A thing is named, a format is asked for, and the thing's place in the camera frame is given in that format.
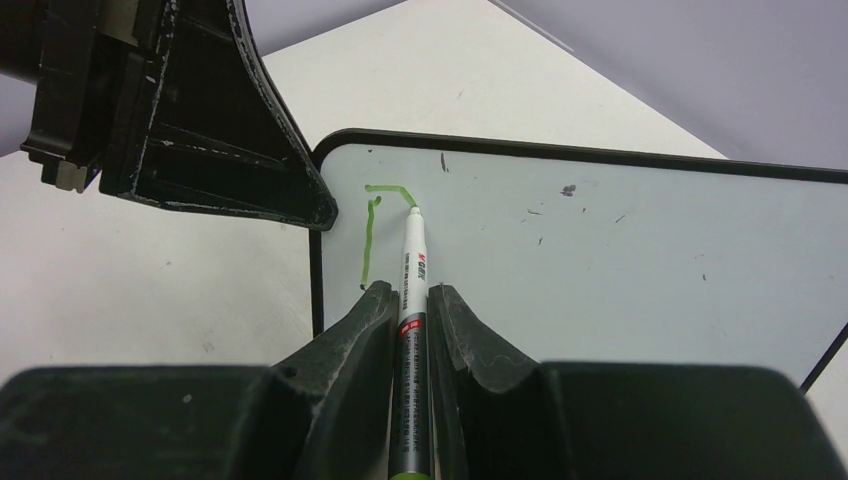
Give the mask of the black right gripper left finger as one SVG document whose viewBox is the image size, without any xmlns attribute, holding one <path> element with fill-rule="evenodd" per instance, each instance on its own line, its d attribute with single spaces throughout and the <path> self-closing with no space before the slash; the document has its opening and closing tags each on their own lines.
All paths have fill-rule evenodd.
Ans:
<svg viewBox="0 0 848 480">
<path fill-rule="evenodd" d="M 271 366 L 65 366 L 1 390 L 5 479 L 366 479 L 384 464 L 398 295 L 383 281 Z"/>
</svg>

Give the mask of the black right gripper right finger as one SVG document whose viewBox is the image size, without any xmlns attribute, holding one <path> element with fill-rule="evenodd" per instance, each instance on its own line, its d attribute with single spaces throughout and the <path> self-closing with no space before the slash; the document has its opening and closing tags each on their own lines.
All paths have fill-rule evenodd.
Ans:
<svg viewBox="0 0 848 480">
<path fill-rule="evenodd" d="M 428 299 L 445 479 L 843 479 L 801 392 L 764 368 L 543 362 L 450 285 Z"/>
</svg>

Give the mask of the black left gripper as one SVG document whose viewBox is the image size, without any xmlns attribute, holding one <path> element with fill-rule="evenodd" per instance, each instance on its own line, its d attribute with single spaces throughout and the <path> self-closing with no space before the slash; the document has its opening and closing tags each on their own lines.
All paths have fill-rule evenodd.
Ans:
<svg viewBox="0 0 848 480">
<path fill-rule="evenodd" d="M 5 1 L 1 72 L 35 88 L 45 184 L 330 229 L 337 204 L 242 1 Z"/>
</svg>

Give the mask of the silver marker pen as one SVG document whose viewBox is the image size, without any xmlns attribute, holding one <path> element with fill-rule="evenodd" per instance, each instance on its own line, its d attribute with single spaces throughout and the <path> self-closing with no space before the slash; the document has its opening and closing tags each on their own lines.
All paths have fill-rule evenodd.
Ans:
<svg viewBox="0 0 848 480">
<path fill-rule="evenodd" d="M 427 335 L 428 255 L 425 221 L 410 209 L 404 228 L 388 477 L 422 472 L 433 477 Z"/>
</svg>

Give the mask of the black framed small whiteboard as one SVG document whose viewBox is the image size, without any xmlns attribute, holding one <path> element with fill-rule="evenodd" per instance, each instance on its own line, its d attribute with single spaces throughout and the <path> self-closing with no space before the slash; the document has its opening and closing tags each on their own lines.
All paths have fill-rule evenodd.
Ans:
<svg viewBox="0 0 848 480">
<path fill-rule="evenodd" d="M 315 162 L 322 331 L 401 279 L 408 189 L 428 278 L 538 361 L 750 365 L 810 388 L 847 336 L 847 175 L 833 169 L 348 129 Z"/>
</svg>

